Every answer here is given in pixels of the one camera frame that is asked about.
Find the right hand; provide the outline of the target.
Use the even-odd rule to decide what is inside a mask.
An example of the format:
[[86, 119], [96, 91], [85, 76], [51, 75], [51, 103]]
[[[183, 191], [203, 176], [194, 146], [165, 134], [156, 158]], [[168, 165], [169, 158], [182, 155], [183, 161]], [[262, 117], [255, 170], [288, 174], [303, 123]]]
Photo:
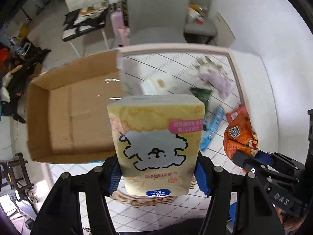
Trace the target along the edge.
[[299, 230], [301, 225], [306, 219], [306, 216], [302, 218], [296, 218], [296, 217], [290, 217], [288, 214], [286, 214], [281, 208], [278, 206], [274, 207], [276, 210], [276, 213], [279, 217], [279, 220], [281, 221], [283, 225], [283, 229], [286, 234], [296, 234], [296, 232]]

